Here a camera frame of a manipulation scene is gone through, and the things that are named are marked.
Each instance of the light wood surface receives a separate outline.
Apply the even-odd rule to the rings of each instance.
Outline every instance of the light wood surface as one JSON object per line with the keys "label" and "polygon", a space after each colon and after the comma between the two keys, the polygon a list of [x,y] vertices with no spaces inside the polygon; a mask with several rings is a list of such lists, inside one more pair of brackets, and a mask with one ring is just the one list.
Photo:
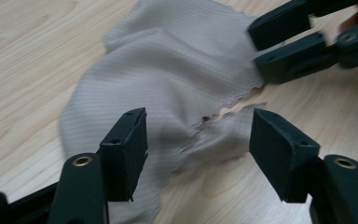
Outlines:
{"label": "light wood surface", "polygon": [[[261,15],[283,0],[219,0]],[[0,0],[0,191],[11,202],[56,182],[64,162],[58,117],[82,74],[103,57],[103,35],[133,0]],[[332,41],[354,8],[314,21]],[[321,156],[358,160],[358,68],[337,67],[240,105],[267,102],[319,142]],[[308,204],[281,203],[250,154],[175,174],[156,223],[310,223]]]}

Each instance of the white cloth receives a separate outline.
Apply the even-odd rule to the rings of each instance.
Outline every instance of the white cloth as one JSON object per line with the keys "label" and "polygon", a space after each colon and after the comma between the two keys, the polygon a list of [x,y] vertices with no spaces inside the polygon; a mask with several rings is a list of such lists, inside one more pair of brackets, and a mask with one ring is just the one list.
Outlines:
{"label": "white cloth", "polygon": [[252,18],[209,0],[141,0],[104,38],[107,53],[62,111],[67,157],[95,152],[126,111],[145,107],[148,153],[133,203],[111,223],[151,223],[177,168],[242,156],[252,108],[202,122],[262,85],[246,27]]}

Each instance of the gray fabric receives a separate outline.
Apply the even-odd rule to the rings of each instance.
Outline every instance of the gray fabric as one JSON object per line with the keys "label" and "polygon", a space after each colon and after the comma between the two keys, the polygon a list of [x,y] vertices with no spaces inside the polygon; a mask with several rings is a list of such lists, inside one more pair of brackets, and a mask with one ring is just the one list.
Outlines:
{"label": "gray fabric", "polygon": [[149,157],[134,203],[110,203],[111,223],[151,223],[173,170],[248,150],[251,107],[201,118],[262,85],[244,34],[252,20],[209,0],[142,0],[106,35],[60,127],[67,157],[95,152],[124,112],[146,108]]}

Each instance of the knit fabric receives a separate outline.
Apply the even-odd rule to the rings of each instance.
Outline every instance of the knit fabric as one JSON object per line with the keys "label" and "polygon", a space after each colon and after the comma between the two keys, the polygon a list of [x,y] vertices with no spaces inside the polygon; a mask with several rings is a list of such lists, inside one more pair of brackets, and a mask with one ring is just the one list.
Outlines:
{"label": "knit fabric", "polygon": [[253,21],[209,0],[141,0],[104,38],[106,55],[62,111],[65,155],[95,152],[126,111],[145,107],[148,158],[133,203],[111,223],[152,223],[175,169],[242,156],[254,105],[202,121],[262,85],[245,30]]}

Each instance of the screw hole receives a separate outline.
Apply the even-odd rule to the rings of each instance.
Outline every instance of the screw hole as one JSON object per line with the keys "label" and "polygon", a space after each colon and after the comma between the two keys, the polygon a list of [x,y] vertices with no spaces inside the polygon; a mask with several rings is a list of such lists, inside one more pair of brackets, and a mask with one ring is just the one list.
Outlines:
{"label": "screw hole", "polygon": [[92,162],[92,158],[91,157],[79,157],[77,159],[75,159],[72,164],[74,166],[85,166],[87,164],[90,164]]}
{"label": "screw hole", "polygon": [[346,169],[356,169],[356,164],[354,164],[351,161],[345,160],[343,158],[336,158],[334,162],[339,165],[340,167],[346,168]]}
{"label": "screw hole", "polygon": [[299,143],[301,144],[301,146],[309,145],[309,143],[307,141],[304,141],[304,140],[299,141]]}
{"label": "screw hole", "polygon": [[120,143],[120,140],[119,140],[119,139],[113,139],[111,143],[113,143],[113,144],[119,144],[119,143]]}
{"label": "screw hole", "polygon": [[271,61],[274,60],[274,59],[275,59],[274,56],[269,56],[269,57],[267,58],[267,62],[271,62]]}
{"label": "screw hole", "polygon": [[343,35],[339,41],[341,41],[342,43],[348,43],[350,41],[352,41],[353,39],[356,38],[356,34],[355,33],[347,33],[345,35]]}

